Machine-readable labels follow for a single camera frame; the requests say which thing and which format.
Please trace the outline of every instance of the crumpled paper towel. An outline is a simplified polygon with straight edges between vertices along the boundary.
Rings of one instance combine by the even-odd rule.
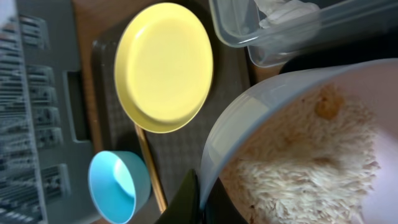
[[[320,10],[320,8],[314,3],[302,2],[299,0],[254,1],[260,11],[267,15],[267,18],[263,19],[259,23],[259,25],[264,29]]]

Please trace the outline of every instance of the rice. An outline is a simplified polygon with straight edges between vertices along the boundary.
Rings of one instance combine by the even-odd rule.
[[[374,115],[323,85],[278,111],[220,174],[250,224],[351,223],[379,169]]]

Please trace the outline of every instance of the plate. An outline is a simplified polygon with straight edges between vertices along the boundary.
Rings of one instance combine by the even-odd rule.
[[[181,128],[211,86],[213,54],[204,26],[181,5],[148,7],[124,31],[114,77],[122,107],[138,126],[153,133]]]

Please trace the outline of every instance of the clear plastic container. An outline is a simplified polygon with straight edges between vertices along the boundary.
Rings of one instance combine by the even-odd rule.
[[[266,15],[254,0],[210,0],[218,38],[231,47],[248,46],[259,67],[286,62],[304,52],[363,39],[398,26],[397,0],[305,0],[320,11],[263,29]]]
[[[359,96],[375,113],[378,123],[374,148],[381,170],[373,182],[374,191],[362,204],[365,223],[397,223],[394,206],[398,198],[397,70],[398,58],[375,60],[284,73],[245,91],[224,110],[206,141],[199,178],[200,207],[204,208],[223,167],[260,125],[306,91],[321,83],[333,82]]]

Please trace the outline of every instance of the wooden table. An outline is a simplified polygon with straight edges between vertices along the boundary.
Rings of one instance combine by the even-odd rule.
[[[89,119],[95,153],[104,149],[101,143],[101,127],[98,122],[98,110],[95,103],[93,79],[96,77],[96,74],[91,72],[91,49],[93,41],[102,32],[155,2],[159,2],[159,0],[73,0],[80,45],[80,57],[83,67],[83,88],[87,117]],[[281,66],[258,68],[249,62],[249,73],[253,74],[255,82],[278,74],[280,68]]]

